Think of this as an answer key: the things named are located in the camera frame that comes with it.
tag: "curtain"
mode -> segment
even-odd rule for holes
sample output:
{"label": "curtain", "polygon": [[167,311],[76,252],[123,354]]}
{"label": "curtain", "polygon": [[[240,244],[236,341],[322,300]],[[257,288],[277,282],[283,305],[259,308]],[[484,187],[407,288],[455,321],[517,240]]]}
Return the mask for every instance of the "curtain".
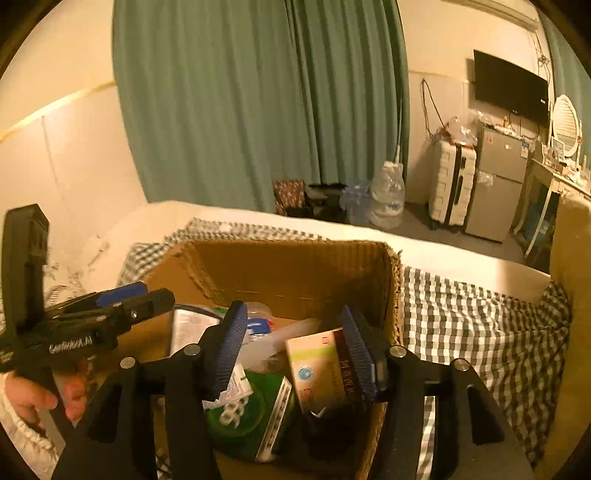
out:
{"label": "curtain", "polygon": [[271,180],[406,163],[395,0],[117,0],[113,66],[149,202],[271,212]]}
{"label": "curtain", "polygon": [[591,163],[591,79],[562,33],[551,20],[539,12],[552,57],[554,93],[567,95],[583,121],[583,145],[579,161],[588,156]]}

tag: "gray floor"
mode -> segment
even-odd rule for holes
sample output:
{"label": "gray floor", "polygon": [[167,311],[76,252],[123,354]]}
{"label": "gray floor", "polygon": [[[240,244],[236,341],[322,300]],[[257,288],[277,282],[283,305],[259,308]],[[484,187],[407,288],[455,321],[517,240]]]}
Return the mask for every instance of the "gray floor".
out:
{"label": "gray floor", "polygon": [[402,225],[393,233],[408,238],[453,245],[503,260],[524,263],[523,250],[512,232],[507,235],[503,243],[498,243],[461,232],[453,232],[446,228],[431,230],[426,205],[407,203],[404,206]]}

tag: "suitcase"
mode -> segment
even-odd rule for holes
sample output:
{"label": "suitcase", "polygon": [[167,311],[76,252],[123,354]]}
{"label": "suitcase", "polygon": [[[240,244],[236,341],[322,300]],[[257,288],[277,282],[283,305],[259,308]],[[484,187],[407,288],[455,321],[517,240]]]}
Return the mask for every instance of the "suitcase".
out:
{"label": "suitcase", "polygon": [[464,225],[476,171],[476,151],[440,140],[434,146],[434,160],[429,197],[431,228],[440,225]]}

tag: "black flat screen tv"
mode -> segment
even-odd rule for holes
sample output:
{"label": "black flat screen tv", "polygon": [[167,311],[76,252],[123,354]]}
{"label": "black flat screen tv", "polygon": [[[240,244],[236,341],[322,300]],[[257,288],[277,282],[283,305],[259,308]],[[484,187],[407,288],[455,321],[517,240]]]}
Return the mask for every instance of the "black flat screen tv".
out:
{"label": "black flat screen tv", "polygon": [[548,82],[514,63],[474,50],[476,100],[548,124]]}

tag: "gray mini fridge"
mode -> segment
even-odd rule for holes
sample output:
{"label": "gray mini fridge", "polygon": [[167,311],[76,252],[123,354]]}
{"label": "gray mini fridge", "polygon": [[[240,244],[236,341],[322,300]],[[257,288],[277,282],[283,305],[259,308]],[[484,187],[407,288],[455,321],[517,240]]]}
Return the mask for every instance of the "gray mini fridge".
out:
{"label": "gray mini fridge", "polygon": [[496,242],[505,240],[525,178],[524,147],[521,140],[484,127],[478,144],[466,233]]}

